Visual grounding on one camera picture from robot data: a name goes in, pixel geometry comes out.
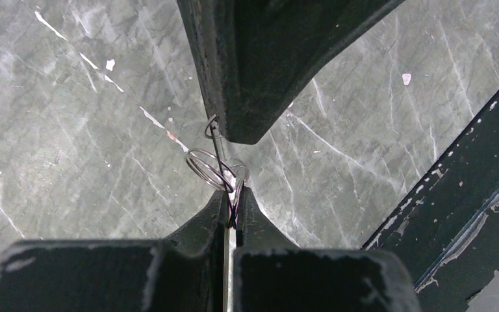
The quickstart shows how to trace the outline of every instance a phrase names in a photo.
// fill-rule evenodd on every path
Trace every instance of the coiled wire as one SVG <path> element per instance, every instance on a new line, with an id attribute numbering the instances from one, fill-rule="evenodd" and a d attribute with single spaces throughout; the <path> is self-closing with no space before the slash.
<path id="1" fill-rule="evenodd" d="M 228 164 L 223 162 L 223 160 L 221 160 L 221 158 L 219 157 L 217 140 L 221 139 L 223 136 L 221 134 L 218 134 L 218 127 L 214 124 L 217 124 L 217 115 L 215 114 L 213 114 L 207 121 L 207 125 L 205 126 L 203 135 L 206 138 L 213 140 L 216 154 L 214 155 L 201 148 L 192 148 L 189 149 L 186 153 L 185 161 L 188 167 L 190 167 L 190 169 L 192 169 L 192 171 L 194 171 L 194 173 L 198 177 L 200 177 L 200 179 L 204 180 L 204 182 L 209 184 L 214 189 L 224 191 L 229 194 L 234 193 L 233 198 L 229 195 L 230 217 L 228 226 L 229 228 L 236 229 L 240 195 L 242 194 L 244 185 L 250 178 L 250 171 L 248 170 L 248 167 L 243 164 L 234 164 L 232 166 L 229 166 Z M 218 163 L 219 169 L 215 169 L 214 166 L 209 164 L 207 161 L 204 161 L 202 159 L 202 156 L 207 156 L 208 158 L 214 159 Z M 233 168 L 236 167 L 243 169 L 242 177 L 237 177 L 237 175 L 234 173 Z"/>

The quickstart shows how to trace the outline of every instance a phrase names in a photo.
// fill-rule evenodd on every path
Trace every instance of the white paint fleck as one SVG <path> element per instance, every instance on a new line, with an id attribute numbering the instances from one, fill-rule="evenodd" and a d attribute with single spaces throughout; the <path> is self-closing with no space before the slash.
<path id="1" fill-rule="evenodd" d="M 79 52 L 79 55 L 81 55 L 81 58 L 85 60 L 85 62 L 89 63 L 89 65 L 91 65 L 91 67 L 93 67 L 94 70 L 98 69 L 98 66 L 96 66 L 88 57 L 86 57 L 85 54 Z"/>
<path id="2" fill-rule="evenodd" d="M 138 108 L 140 108 L 142 110 L 142 112 L 144 113 L 144 116 L 146 118 L 148 118 L 154 125 L 156 125 L 158 128 L 161 128 L 161 129 L 165 129 L 165 127 L 159 123 L 156 118 L 154 118 L 152 115 L 150 115 L 150 113 L 148 113 L 146 111 L 146 109 L 142 108 L 142 106 L 139 106 Z"/>
<path id="3" fill-rule="evenodd" d="M 165 132 L 166 132 L 168 138 L 170 138 L 173 142 L 180 145 L 185 153 L 188 152 L 188 147 L 186 147 L 181 141 L 179 141 L 179 139 L 175 135 L 173 135 L 173 133 L 171 133 L 167 129 L 165 130 Z"/>
<path id="4" fill-rule="evenodd" d="M 50 30 L 54 32 L 55 35 L 57 35 L 59 38 L 64 39 L 66 42 L 68 42 L 68 39 L 66 39 L 64 36 L 62 36 L 54 27 L 52 27 L 47 21 L 41 16 L 41 13 L 35 11 L 35 17 L 37 18 L 38 21 L 43 23 L 43 25 L 47 26 Z"/>
<path id="5" fill-rule="evenodd" d="M 109 70 L 110 72 L 114 70 L 114 66 L 116 65 L 116 60 L 113 58 L 111 60 L 106 61 L 106 69 Z"/>
<path id="6" fill-rule="evenodd" d="M 108 81 L 109 83 L 113 83 L 113 84 L 116 86 L 116 88 L 117 88 L 119 91 L 121 91 L 122 93 L 123 93 L 123 92 L 125 92 L 125 91 L 123 91 L 123 89 L 122 89 L 122 88 L 120 88 L 120 86 L 118 86 L 118 84 L 117 84 L 117 83 L 115 83 L 112 79 L 110 79 L 110 77 L 108 77 L 108 75 L 104 75 L 104 80 Z"/>
<path id="7" fill-rule="evenodd" d="M 412 75 L 409 74 L 409 73 L 404 73 L 402 77 L 403 77 L 403 84 L 405 86 L 409 85 L 410 84 L 410 79 L 412 79 Z"/>

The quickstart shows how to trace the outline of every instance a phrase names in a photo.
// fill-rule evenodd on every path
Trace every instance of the chipped paint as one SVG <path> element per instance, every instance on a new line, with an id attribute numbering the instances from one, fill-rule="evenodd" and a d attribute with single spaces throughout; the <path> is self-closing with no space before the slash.
<path id="1" fill-rule="evenodd" d="M 369 250 L 370 248 L 374 247 L 374 245 L 379 247 L 379 238 L 380 238 L 381 234 L 383 234 L 383 232 L 386 229 L 389 229 L 395 223 L 395 221 L 397 220 L 398 217 L 399 217 L 399 215 L 397 214 L 397 215 L 394 215 L 391 218 L 389 218 L 387 223 L 383 226 L 383 228 L 381 228 L 379 233 L 374 237 L 374 239 L 370 242 L 370 244 L 368 244 L 367 246 L 364 247 L 365 250 Z"/>
<path id="2" fill-rule="evenodd" d="M 395 230 L 395 233 L 399 233 L 399 235 L 401 235 L 401 237 L 403 237 L 404 235 L 404 230 L 406 229 L 406 227 L 410 224 L 410 221 L 408 220 L 409 217 L 406 216 L 403 220 L 403 222 L 401 223 L 401 225 L 399 226 L 399 228 L 397 230 Z"/>

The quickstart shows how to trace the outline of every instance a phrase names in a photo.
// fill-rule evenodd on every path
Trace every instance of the marble surface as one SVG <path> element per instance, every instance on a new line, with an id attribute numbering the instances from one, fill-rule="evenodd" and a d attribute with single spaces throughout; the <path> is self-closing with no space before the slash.
<path id="1" fill-rule="evenodd" d="M 227 155 L 294 242 L 358 248 L 498 88 L 499 1 L 407 0 Z M 169 234 L 204 126 L 175 1 L 0 0 L 0 251 Z"/>

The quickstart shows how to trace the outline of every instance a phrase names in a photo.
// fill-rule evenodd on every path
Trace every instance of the worn paint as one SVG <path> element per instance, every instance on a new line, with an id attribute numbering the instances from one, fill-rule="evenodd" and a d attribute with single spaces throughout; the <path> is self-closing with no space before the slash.
<path id="1" fill-rule="evenodd" d="M 160 257 L 156 247 L 150 249 L 150 254 L 152 257 L 152 262 L 148 266 L 146 271 L 146 284 L 142 289 L 142 311 L 148 311 L 152 304 L 152 297 L 154 295 L 154 288 L 156 285 L 156 280 L 158 278 L 158 266 L 160 264 Z"/>
<path id="2" fill-rule="evenodd" d="M 477 219 L 475 219 L 470 227 L 465 230 L 460 235 L 460 237 L 451 245 L 441 261 L 439 261 L 439 263 L 435 265 L 433 270 L 431 270 L 429 278 L 425 279 L 418 287 L 416 287 L 416 293 L 419 294 L 432 283 L 435 283 L 437 286 L 439 286 L 439 281 L 435 279 L 435 274 L 437 273 L 437 271 L 450 261 L 458 259 L 458 257 L 466 250 L 466 248 L 468 248 L 468 246 L 470 246 L 471 242 L 477 237 L 477 235 L 481 231 L 481 228 L 483 228 L 483 226 L 485 225 L 488 217 L 489 216 L 483 212 L 479 217 L 477 217 Z"/>

